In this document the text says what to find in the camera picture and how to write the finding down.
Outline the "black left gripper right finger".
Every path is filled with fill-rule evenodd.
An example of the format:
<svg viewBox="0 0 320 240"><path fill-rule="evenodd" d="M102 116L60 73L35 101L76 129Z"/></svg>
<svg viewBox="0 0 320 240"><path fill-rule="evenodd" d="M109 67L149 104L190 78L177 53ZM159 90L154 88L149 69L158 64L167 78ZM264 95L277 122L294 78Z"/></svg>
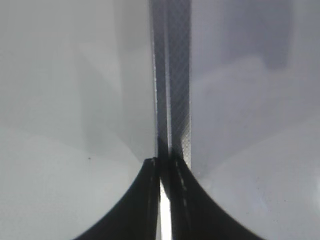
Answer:
<svg viewBox="0 0 320 240"><path fill-rule="evenodd" d="M170 202L174 240L251 240L253 233L219 207L186 163L173 154L161 158L164 189Z"/></svg>

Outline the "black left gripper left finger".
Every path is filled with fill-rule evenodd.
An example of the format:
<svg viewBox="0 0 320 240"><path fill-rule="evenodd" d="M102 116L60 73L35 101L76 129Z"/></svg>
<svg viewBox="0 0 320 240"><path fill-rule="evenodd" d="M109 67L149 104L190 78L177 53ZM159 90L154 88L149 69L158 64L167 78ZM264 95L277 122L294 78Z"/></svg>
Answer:
<svg viewBox="0 0 320 240"><path fill-rule="evenodd" d="M77 240L154 240L160 198L160 163L148 158L115 206Z"/></svg>

